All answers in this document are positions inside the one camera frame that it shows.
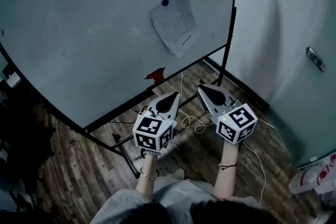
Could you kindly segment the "red whiteboard eraser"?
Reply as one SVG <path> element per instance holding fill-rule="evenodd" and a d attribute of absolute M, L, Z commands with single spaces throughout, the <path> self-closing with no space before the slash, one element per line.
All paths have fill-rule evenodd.
<path fill-rule="evenodd" d="M 145 80 L 153 80 L 153 84 L 159 84 L 164 80 L 164 67 L 163 68 L 158 68 L 154 72 L 148 74 L 145 77 Z"/>

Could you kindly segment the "thin gold bangle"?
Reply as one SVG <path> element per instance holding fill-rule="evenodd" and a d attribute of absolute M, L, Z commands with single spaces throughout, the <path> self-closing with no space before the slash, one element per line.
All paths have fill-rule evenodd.
<path fill-rule="evenodd" d="M 156 178 L 153 178 L 153 177 L 151 177 L 151 176 L 145 174 L 145 173 L 143 172 L 143 169 L 142 169 L 142 168 L 140 169 L 140 173 L 141 173 L 144 177 L 146 177 L 147 179 L 150 179 L 150 180 L 152 180 L 152 181 L 155 181 L 155 180 L 156 180 Z"/>

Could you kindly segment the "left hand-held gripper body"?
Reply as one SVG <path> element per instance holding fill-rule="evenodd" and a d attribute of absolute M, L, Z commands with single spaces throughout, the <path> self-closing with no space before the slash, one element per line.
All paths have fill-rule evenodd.
<path fill-rule="evenodd" d="M 160 152 L 173 138 L 177 122 L 154 114 L 151 110 L 141 112 L 134 124 L 132 133 L 135 144 L 145 150 Z"/>

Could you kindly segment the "black baseboard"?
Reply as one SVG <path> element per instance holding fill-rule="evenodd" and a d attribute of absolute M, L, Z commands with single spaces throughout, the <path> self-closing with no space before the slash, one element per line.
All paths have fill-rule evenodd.
<path fill-rule="evenodd" d="M 214 62 L 210 57 L 206 57 L 204 61 L 215 71 L 220 72 L 221 66 Z M 249 86 L 244 84 L 242 81 L 237 79 L 234 75 L 232 75 L 227 70 L 224 71 L 224 76 L 230 80 L 232 83 L 237 85 L 240 89 L 242 89 L 251 99 L 254 105 L 256 105 L 262 112 L 266 112 L 269 108 L 269 104 L 263 100 L 256 92 L 254 92 Z"/>

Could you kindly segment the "white printed paper sheet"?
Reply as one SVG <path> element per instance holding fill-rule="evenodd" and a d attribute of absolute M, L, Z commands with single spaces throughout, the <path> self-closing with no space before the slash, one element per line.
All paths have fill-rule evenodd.
<path fill-rule="evenodd" d="M 198 30 L 189 0 L 162 2 L 149 12 L 153 26 L 169 51 L 182 57 L 195 43 Z"/>

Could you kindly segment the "frosted glass door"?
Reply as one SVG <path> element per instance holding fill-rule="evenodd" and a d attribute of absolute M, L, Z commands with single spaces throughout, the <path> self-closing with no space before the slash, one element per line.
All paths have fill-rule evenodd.
<path fill-rule="evenodd" d="M 320 70 L 304 55 L 269 116 L 292 164 L 303 168 L 336 152 L 336 0 L 323 0 L 311 47 L 322 59 Z"/>

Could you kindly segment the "metal door fitting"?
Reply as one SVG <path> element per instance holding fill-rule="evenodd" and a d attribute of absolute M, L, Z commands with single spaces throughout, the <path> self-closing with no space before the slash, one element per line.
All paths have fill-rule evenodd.
<path fill-rule="evenodd" d="M 311 47 L 306 48 L 306 56 L 314 63 L 320 72 L 324 72 L 325 65 L 321 57 Z"/>

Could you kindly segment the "black equipment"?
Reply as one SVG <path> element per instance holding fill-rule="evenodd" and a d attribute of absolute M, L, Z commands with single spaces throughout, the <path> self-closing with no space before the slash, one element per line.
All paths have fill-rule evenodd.
<path fill-rule="evenodd" d="M 36 192 L 37 182 L 45 183 L 38 175 L 38 168 L 55 155 L 50 139 L 56 129 L 44 126 L 27 108 L 25 101 L 15 95 L 6 81 L 0 81 L 0 157 L 1 181 L 9 184 L 22 182 L 29 195 Z"/>

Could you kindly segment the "small white box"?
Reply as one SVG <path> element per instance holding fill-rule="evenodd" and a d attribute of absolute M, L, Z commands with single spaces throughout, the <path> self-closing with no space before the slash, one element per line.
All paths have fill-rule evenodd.
<path fill-rule="evenodd" d="M 21 77 L 14 72 L 12 75 L 9 76 L 9 78 L 6 80 L 6 83 L 11 87 L 14 88 L 17 84 L 21 82 Z"/>

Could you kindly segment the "person's left forearm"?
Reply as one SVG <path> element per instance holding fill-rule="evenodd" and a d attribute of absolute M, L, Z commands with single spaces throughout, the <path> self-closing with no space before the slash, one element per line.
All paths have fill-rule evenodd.
<path fill-rule="evenodd" d="M 144 162 L 143 162 L 143 172 L 153 178 L 156 178 L 157 172 L 157 164 L 158 164 L 158 157 L 161 155 L 159 152 L 153 152 L 153 151 L 144 151 Z M 140 173 L 140 178 L 138 180 L 138 183 L 136 185 L 135 190 L 142 195 L 146 196 L 149 200 L 153 199 L 153 193 L 154 193 L 154 182 L 150 179 L 147 179 Z"/>

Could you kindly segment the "person's light shoe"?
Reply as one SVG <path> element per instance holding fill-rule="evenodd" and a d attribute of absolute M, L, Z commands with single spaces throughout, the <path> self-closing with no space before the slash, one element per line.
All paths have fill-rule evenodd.
<path fill-rule="evenodd" d="M 174 173 L 168 174 L 167 178 L 184 180 L 185 179 L 185 171 L 184 171 L 184 169 L 179 168 Z"/>

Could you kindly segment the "white plastic bag red print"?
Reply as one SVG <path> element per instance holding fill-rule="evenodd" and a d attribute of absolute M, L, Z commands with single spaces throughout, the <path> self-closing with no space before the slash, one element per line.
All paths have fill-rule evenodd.
<path fill-rule="evenodd" d="M 292 194 L 314 190 L 325 209 L 336 210 L 336 153 L 296 173 L 289 190 Z"/>

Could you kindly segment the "person's grey clothing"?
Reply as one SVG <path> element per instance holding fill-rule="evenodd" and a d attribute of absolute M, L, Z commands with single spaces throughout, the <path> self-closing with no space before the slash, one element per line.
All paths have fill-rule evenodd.
<path fill-rule="evenodd" d="M 90 224 L 276 224 L 253 197 L 218 200 L 209 183 L 159 177 L 153 199 L 123 189 L 111 196 Z"/>

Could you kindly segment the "person's right forearm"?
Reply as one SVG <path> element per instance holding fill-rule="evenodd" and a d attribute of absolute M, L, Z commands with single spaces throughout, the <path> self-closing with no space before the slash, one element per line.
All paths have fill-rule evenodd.
<path fill-rule="evenodd" d="M 213 196 L 218 200 L 233 196 L 235 188 L 238 145 L 225 141 L 218 174 L 215 181 Z"/>

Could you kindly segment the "large white whiteboard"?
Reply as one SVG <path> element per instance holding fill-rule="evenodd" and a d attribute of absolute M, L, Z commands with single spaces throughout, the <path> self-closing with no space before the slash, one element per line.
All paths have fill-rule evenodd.
<path fill-rule="evenodd" d="M 233 0 L 189 0 L 198 30 L 180 58 L 149 12 L 162 0 L 0 0 L 0 44 L 23 76 L 82 128 L 228 39 Z"/>

